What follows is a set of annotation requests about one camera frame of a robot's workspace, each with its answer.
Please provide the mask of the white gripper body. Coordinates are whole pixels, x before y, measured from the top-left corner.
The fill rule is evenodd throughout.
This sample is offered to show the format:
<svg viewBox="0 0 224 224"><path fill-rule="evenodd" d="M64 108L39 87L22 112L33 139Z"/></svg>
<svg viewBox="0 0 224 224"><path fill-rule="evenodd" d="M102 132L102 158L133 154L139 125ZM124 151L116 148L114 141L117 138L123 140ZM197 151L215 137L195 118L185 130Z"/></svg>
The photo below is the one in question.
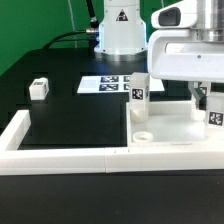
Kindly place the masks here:
<svg viewBox="0 0 224 224"><path fill-rule="evenodd" d="M154 12L151 24L152 77L224 82L224 0L181 0Z"/></svg>

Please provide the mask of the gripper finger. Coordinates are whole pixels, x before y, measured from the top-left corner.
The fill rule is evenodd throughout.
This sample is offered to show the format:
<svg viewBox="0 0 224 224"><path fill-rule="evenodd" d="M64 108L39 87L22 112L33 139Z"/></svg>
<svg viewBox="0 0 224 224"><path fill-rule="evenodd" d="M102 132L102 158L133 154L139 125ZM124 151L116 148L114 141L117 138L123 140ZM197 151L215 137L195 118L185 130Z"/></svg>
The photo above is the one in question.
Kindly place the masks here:
<svg viewBox="0 0 224 224"><path fill-rule="evenodd" d="M190 81L188 83L188 89L192 95L192 97L195 99L195 106L197 109L203 110L204 109L204 100L205 100L205 94L200 88L199 82L193 82Z"/></svg>

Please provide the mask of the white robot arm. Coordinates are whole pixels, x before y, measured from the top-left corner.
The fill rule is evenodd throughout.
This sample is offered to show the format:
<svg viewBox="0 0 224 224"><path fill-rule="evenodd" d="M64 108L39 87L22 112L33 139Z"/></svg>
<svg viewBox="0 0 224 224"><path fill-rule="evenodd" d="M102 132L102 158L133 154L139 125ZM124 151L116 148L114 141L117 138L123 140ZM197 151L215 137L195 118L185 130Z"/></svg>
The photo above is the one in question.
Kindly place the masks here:
<svg viewBox="0 0 224 224"><path fill-rule="evenodd" d="M186 81L199 99L199 85L224 84L224 0L180 0L151 15L146 35L140 0L104 0L95 55L107 60L147 57L155 79Z"/></svg>

